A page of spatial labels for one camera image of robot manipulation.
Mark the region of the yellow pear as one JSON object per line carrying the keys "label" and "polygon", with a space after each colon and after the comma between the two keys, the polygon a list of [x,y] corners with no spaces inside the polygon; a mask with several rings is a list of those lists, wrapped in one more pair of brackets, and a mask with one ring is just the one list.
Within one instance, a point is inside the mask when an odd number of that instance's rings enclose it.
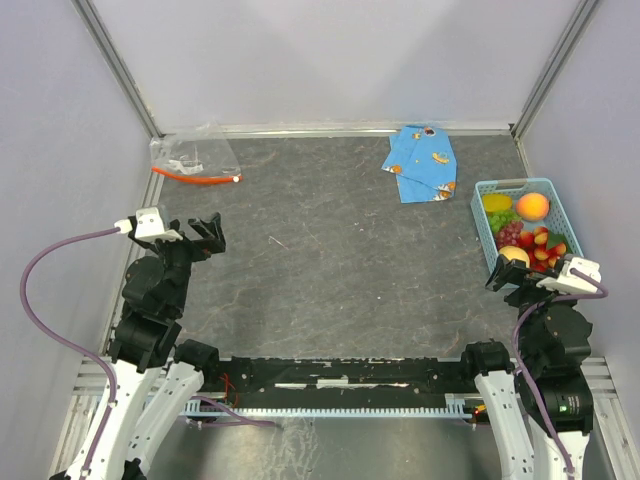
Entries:
{"label": "yellow pear", "polygon": [[529,254],[522,248],[514,245],[506,245],[498,250],[498,253],[505,257],[508,261],[521,261],[525,264],[526,268],[530,267]]}

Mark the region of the orange peach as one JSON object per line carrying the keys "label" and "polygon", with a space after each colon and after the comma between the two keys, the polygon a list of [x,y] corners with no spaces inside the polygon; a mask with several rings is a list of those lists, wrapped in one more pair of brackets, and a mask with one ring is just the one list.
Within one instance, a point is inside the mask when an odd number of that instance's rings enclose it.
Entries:
{"label": "orange peach", "polygon": [[539,222],[546,218],[550,210],[550,202],[540,193],[527,193],[515,204],[516,213],[527,222]]}

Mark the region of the yellow starfruit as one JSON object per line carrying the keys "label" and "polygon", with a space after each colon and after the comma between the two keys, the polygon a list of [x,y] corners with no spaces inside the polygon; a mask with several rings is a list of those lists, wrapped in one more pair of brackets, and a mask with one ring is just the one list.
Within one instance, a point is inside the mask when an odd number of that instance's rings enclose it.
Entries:
{"label": "yellow starfruit", "polygon": [[513,205],[513,199],[504,194],[487,194],[482,197],[482,205],[486,213],[494,214],[510,210]]}

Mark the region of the clear zip bag orange zipper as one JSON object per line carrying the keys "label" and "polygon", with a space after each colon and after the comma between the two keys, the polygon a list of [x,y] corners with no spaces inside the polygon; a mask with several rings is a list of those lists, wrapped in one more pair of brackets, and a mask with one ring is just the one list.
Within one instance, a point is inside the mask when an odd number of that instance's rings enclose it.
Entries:
{"label": "clear zip bag orange zipper", "polygon": [[154,137],[149,143],[151,170],[193,185],[239,183],[239,162],[216,123]]}

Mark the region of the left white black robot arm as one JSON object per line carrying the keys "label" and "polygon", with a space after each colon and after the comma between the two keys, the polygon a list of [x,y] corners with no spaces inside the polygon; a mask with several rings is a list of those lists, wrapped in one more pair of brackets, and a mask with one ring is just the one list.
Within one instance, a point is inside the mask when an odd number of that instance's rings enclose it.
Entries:
{"label": "left white black robot arm", "polygon": [[125,274],[122,312],[110,343],[110,377],[86,439],[59,479],[144,479],[174,421],[199,390],[221,378],[216,348],[176,342],[192,266],[226,249],[221,216],[191,219],[189,239],[161,206],[116,222],[147,250]]}

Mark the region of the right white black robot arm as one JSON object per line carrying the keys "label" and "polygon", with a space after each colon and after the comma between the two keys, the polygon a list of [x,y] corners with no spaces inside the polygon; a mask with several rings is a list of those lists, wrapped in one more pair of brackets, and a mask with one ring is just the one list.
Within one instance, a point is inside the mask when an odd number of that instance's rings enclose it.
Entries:
{"label": "right white black robot arm", "polygon": [[576,304],[607,297],[599,265],[565,255],[537,272],[501,254],[486,286],[507,284],[515,289],[504,300],[519,313],[513,350],[499,342],[468,345],[460,382],[481,395],[502,478],[579,479],[594,423],[582,371],[593,326]]}

